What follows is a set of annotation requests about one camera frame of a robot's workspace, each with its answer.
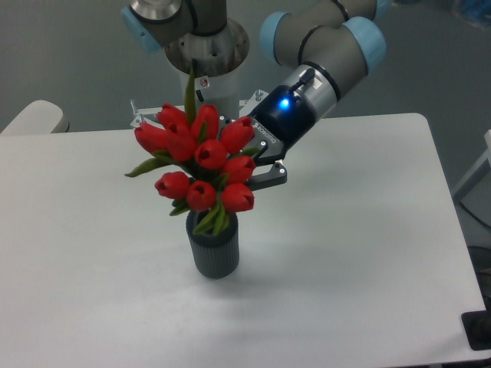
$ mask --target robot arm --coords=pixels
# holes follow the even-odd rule
[[[286,182],[282,160],[287,151],[384,58],[384,36],[370,19],[385,13],[389,1],[321,0],[300,15],[274,13],[266,19],[260,34],[263,53],[295,70],[249,114],[255,136],[248,147],[260,149],[254,156],[258,166],[272,165],[249,180],[251,189]],[[231,71],[216,71],[213,63],[220,60],[213,45],[220,44],[229,28],[226,0],[133,0],[122,13],[144,47],[166,47],[170,57],[167,48],[179,38],[177,59],[185,59],[181,71],[186,72],[186,61],[192,59],[198,60],[198,76]],[[229,43],[235,46],[231,38],[221,43],[221,58]],[[246,55],[242,53],[240,63]]]

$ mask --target blue led light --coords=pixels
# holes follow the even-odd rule
[[[290,100],[288,98],[284,98],[280,101],[279,106],[281,109],[286,110],[290,106]]]

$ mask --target black cable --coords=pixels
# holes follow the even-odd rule
[[[467,212],[467,215],[469,215],[470,217],[472,217],[473,219],[475,219],[478,223],[480,223],[487,230],[491,230],[491,225],[490,224],[486,224],[483,220],[481,220],[479,217],[477,217],[476,215],[474,215],[462,202],[459,202],[459,205],[460,205],[460,207],[462,207],[462,209],[465,212]]]

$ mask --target gray floor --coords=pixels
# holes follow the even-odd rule
[[[259,29],[278,10],[298,12],[315,1],[229,1],[229,17],[249,33],[241,98],[271,90],[289,70],[260,54]],[[128,0],[17,0],[0,3],[0,131],[33,100],[60,106],[73,131],[127,129],[129,100],[140,107],[181,104],[177,76],[163,53],[144,54],[119,10]],[[387,38],[382,65],[361,82],[333,117],[422,113],[430,122],[450,186],[485,149],[491,129],[491,29],[452,16],[449,1],[393,7],[378,25]],[[466,203],[491,222],[491,178]],[[470,245],[491,236],[460,213]]]

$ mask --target tulip bouquet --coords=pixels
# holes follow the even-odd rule
[[[259,150],[244,149],[254,137],[254,127],[250,117],[233,122],[222,118],[220,129],[213,105],[202,105],[198,113],[194,99],[185,99],[185,106],[186,112],[165,103],[157,114],[162,128],[142,122],[134,130],[138,143],[153,157],[126,176],[180,167],[182,171],[167,172],[155,183],[161,196],[173,200],[170,215],[204,212],[193,234],[218,235],[229,225],[230,214],[254,206],[246,182],[255,168],[252,156]]]

